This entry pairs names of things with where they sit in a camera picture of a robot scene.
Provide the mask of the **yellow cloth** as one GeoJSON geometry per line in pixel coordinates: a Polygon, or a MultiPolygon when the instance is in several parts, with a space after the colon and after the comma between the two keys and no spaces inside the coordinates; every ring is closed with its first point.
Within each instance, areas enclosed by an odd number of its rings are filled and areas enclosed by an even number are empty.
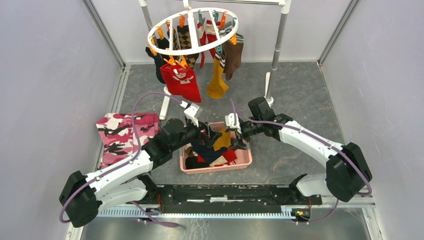
{"type": "Polygon", "coordinates": [[[229,89],[229,86],[223,80],[224,68],[225,58],[216,52],[213,62],[212,79],[207,86],[207,95],[212,99],[221,99],[229,89]]]}

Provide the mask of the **red cloth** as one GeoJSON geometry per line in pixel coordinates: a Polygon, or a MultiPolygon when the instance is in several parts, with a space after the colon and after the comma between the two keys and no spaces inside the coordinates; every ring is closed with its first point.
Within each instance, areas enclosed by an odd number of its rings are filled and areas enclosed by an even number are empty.
{"type": "Polygon", "coordinates": [[[175,96],[182,96],[184,99],[201,103],[197,78],[195,72],[190,67],[184,68],[180,65],[165,64],[160,68],[160,73],[167,86],[168,91],[175,96]]]}

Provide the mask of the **black sock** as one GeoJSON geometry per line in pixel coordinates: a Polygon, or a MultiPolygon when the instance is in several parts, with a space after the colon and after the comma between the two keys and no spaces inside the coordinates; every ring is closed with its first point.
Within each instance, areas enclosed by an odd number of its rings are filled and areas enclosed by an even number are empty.
{"type": "MultiPolygon", "coordinates": [[[[168,39],[166,39],[166,38],[163,38],[163,39],[157,38],[156,40],[157,40],[157,43],[158,43],[158,47],[160,49],[165,50],[166,48],[169,47],[169,40],[168,39]]],[[[161,67],[166,64],[166,62],[164,61],[164,59],[169,60],[170,57],[168,55],[165,55],[165,54],[154,55],[148,46],[145,47],[145,52],[147,53],[147,55],[150,58],[152,58],[154,60],[155,73],[156,73],[157,79],[159,80],[160,83],[162,83],[162,84],[165,85],[166,82],[163,79],[163,76],[162,76],[162,73],[161,73],[161,67]]]]}

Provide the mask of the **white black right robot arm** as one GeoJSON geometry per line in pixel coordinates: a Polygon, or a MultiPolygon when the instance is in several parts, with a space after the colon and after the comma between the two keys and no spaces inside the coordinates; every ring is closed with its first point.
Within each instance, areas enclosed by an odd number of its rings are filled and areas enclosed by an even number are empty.
{"type": "Polygon", "coordinates": [[[325,169],[324,173],[305,173],[290,184],[289,199],[302,204],[314,195],[331,195],[342,202],[355,196],[372,195],[371,170],[361,148],[350,142],[342,144],[326,139],[300,125],[292,117],[276,114],[264,97],[248,103],[251,116],[244,115],[235,103],[225,116],[228,130],[234,131],[238,141],[264,134],[307,154],[325,169]]]}

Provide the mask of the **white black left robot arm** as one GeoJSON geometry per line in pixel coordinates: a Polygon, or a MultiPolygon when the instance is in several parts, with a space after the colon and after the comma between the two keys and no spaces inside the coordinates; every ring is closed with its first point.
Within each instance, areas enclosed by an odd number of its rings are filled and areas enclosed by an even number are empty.
{"type": "Polygon", "coordinates": [[[209,123],[170,119],[165,126],[135,153],[95,172],[72,173],[59,196],[61,223],[75,228],[90,223],[98,213],[117,205],[143,201],[151,204],[160,195],[157,185],[146,173],[172,159],[183,146],[198,142],[212,147],[222,134],[209,123]]]}

